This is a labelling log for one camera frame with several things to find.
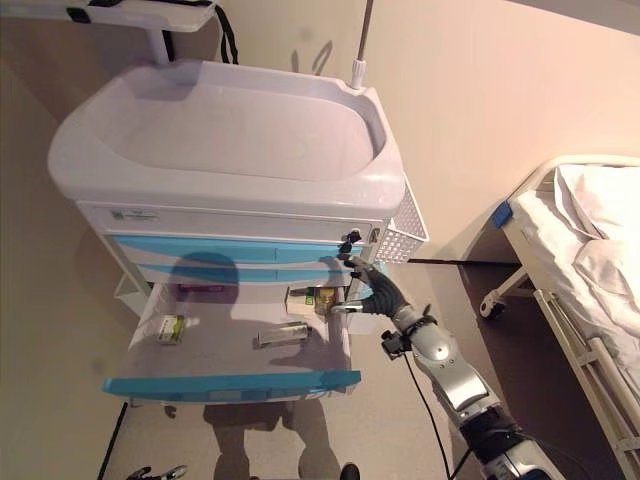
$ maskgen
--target bed rail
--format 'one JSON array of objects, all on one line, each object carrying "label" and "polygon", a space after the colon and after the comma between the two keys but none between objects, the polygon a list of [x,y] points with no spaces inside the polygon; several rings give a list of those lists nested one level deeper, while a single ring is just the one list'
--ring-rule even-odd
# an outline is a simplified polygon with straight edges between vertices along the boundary
[{"label": "bed rail", "polygon": [[534,297],[584,390],[624,475],[640,478],[640,404],[600,338],[585,340],[555,294]]},{"label": "bed rail", "polygon": [[640,167],[640,157],[626,157],[622,155],[562,155],[536,168],[509,196],[509,200],[518,197],[528,190],[553,189],[553,172],[556,167],[565,164]]}]

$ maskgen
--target white wire basket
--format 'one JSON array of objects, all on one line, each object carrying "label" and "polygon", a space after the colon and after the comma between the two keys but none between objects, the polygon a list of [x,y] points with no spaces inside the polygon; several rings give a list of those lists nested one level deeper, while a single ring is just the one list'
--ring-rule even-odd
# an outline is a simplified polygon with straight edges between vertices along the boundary
[{"label": "white wire basket", "polygon": [[422,214],[418,208],[411,185],[405,177],[405,191],[398,213],[391,219],[385,231],[376,261],[404,263],[429,239]]}]

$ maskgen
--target robotic arm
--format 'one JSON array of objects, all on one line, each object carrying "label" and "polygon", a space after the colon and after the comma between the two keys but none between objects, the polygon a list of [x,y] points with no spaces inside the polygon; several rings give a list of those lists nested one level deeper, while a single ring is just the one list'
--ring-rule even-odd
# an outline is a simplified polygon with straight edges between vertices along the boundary
[{"label": "robotic arm", "polygon": [[333,307],[338,312],[362,312],[389,317],[397,331],[382,335],[382,347],[391,359],[413,351],[418,368],[469,448],[482,463],[487,480],[564,480],[540,446],[521,433],[491,388],[469,365],[453,336],[428,313],[417,312],[398,287],[359,257],[341,254],[352,277],[371,287],[363,300]]}]

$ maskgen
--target blue drawer front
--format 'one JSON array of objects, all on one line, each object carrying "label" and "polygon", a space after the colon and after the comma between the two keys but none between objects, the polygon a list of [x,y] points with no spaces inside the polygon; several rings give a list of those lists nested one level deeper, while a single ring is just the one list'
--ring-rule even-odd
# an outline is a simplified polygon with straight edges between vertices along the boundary
[{"label": "blue drawer front", "polygon": [[173,378],[108,378],[102,391],[170,402],[250,402],[341,391],[360,382],[357,370]]},{"label": "blue drawer front", "polygon": [[[335,257],[339,245],[314,243],[260,242],[251,240],[223,240],[217,238],[157,237],[115,235],[118,244],[169,257],[220,263],[226,257],[234,263],[305,263]],[[354,246],[359,253],[362,247]]]},{"label": "blue drawer front", "polygon": [[180,277],[205,280],[215,283],[262,283],[262,282],[298,282],[316,280],[329,277],[342,278],[342,270],[276,270],[264,268],[206,268],[183,267],[180,265],[139,265],[142,268],[154,270]]}]

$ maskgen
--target metal rod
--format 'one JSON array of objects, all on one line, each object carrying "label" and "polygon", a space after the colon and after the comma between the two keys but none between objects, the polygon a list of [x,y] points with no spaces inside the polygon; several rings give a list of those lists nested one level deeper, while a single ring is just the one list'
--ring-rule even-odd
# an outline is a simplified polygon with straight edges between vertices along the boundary
[{"label": "metal rod", "polygon": [[364,49],[367,45],[367,35],[369,34],[369,22],[371,22],[371,10],[373,10],[373,0],[367,0],[364,10],[364,21],[362,22],[362,33],[360,34],[360,47],[358,47],[358,60],[364,60]]}]

